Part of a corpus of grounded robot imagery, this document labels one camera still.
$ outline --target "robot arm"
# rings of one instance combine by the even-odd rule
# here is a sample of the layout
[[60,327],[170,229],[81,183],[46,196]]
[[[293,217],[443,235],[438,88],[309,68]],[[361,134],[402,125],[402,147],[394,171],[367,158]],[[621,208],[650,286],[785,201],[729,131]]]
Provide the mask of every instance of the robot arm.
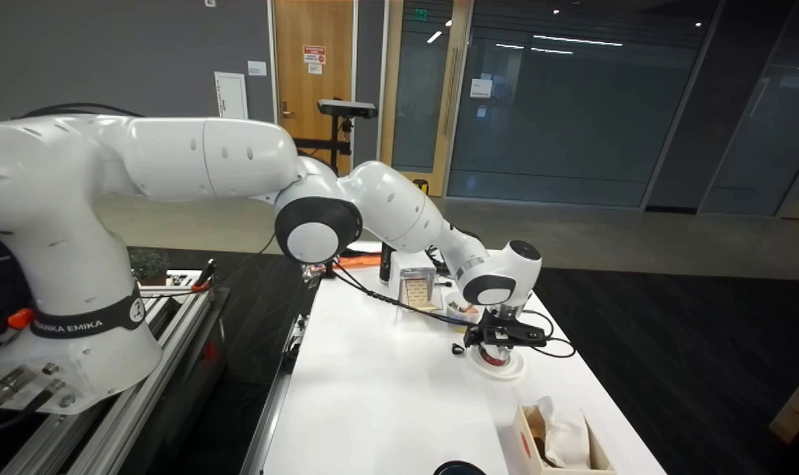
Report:
[[58,375],[77,414],[140,382],[160,348],[135,307],[124,243],[95,217],[98,197],[255,197],[276,212],[280,249],[332,262],[361,228],[398,251],[439,249],[463,299],[513,309],[541,257],[525,243],[485,251],[454,229],[398,171],[371,162],[338,179],[297,158],[288,131],[231,118],[44,115],[0,125],[0,239],[20,262],[37,320],[0,348],[0,377],[29,367]]

